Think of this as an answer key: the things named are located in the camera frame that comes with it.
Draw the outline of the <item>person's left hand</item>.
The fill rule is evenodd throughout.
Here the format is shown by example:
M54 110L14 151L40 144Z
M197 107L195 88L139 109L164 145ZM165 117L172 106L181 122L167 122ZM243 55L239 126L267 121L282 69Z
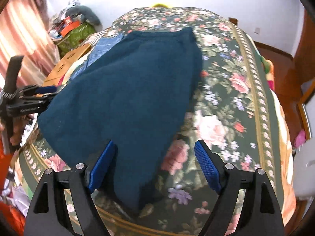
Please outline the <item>person's left hand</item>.
M12 146L20 147L22 135L26 125L29 125L31 118L29 116L22 116L13 118L13 135L10 138Z

